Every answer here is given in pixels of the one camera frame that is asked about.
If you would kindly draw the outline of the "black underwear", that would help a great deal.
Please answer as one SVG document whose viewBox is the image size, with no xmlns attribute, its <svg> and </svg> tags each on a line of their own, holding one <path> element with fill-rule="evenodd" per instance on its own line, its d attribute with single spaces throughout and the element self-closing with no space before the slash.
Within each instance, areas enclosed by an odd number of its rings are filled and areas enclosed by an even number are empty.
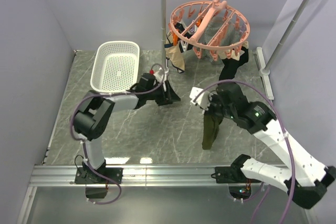
<svg viewBox="0 0 336 224">
<path fill-rule="evenodd" d="M 245 41 L 242 44 L 241 51 L 235 55 L 233 51 L 230 58 L 227 58 L 224 53 L 219 53 L 219 56 L 224 64 L 224 67 L 219 75 L 219 80 L 233 79 L 237 70 L 242 65 L 249 61 L 249 44 Z"/>
</svg>

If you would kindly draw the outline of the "pink round clip hanger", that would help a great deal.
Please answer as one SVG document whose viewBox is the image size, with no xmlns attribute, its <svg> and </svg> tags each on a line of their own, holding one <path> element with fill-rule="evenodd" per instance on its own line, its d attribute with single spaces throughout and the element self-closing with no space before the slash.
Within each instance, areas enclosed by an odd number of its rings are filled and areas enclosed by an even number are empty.
<svg viewBox="0 0 336 224">
<path fill-rule="evenodd" d="M 174 44 L 179 40 L 184 49 L 191 45 L 198 58 L 206 52 L 214 61 L 219 53 L 237 55 L 250 35 L 247 18 L 225 0 L 182 4 L 172 11 L 168 27 Z"/>
</svg>

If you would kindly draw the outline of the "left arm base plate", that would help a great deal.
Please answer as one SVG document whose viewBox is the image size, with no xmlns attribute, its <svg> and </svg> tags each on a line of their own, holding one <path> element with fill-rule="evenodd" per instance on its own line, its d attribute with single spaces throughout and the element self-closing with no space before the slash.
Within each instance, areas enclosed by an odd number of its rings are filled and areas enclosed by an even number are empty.
<svg viewBox="0 0 336 224">
<path fill-rule="evenodd" d="M 97 173 L 114 180 L 118 184 L 121 183 L 123 169 L 121 167 L 101 167 L 97 170 Z M 88 184 L 105 184 L 109 181 L 101 176 L 95 174 L 89 167 L 79 167 L 75 175 L 75 184 L 88 185 Z"/>
</svg>

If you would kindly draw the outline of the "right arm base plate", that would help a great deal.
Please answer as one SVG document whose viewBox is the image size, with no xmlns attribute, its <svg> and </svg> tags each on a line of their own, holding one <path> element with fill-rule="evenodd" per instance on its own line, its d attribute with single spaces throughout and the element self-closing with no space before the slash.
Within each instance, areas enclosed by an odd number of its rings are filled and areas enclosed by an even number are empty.
<svg viewBox="0 0 336 224">
<path fill-rule="evenodd" d="M 259 180 L 247 178 L 239 168 L 231 166 L 217 166 L 211 178 L 216 180 L 217 184 L 242 184 L 246 182 L 260 183 Z"/>
</svg>

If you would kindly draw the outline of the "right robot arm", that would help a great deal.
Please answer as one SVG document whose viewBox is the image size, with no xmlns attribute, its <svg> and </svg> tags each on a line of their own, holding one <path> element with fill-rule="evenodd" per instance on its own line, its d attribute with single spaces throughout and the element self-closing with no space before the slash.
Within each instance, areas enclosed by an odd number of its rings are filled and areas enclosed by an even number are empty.
<svg viewBox="0 0 336 224">
<path fill-rule="evenodd" d="M 311 209 L 335 181 L 335 167 L 327 166 L 307 152 L 284 128 L 269 102 L 247 100 L 241 82 L 219 81 L 216 91 L 194 89 L 192 102 L 213 116 L 232 120 L 239 128 L 262 141 L 283 162 L 284 168 L 239 155 L 221 176 L 233 182 L 246 179 L 267 183 L 287 193 L 303 209 Z"/>
</svg>

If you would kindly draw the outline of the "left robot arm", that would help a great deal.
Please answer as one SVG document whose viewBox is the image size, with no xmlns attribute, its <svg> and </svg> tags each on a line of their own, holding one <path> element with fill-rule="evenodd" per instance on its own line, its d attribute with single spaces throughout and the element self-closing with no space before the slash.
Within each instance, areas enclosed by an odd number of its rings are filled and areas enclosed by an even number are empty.
<svg viewBox="0 0 336 224">
<path fill-rule="evenodd" d="M 94 183 L 100 183 L 106 177 L 106 159 L 101 137 L 112 113 L 137 110 L 148 101 L 163 106 L 180 100 L 166 77 L 159 77 L 152 72 L 142 74 L 137 83 L 119 93 L 89 91 L 70 120 L 71 135 L 82 144 L 82 165 L 87 170 L 87 177 Z"/>
</svg>

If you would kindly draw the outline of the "olive green underwear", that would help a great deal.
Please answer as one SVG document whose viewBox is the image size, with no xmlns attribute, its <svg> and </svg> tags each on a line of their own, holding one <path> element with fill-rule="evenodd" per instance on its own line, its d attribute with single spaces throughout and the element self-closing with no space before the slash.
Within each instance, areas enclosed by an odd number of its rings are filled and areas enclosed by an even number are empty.
<svg viewBox="0 0 336 224">
<path fill-rule="evenodd" d="M 210 150 L 219 133 L 219 127 L 214 125 L 214 116 L 211 118 L 203 117 L 203 140 L 202 149 Z"/>
</svg>

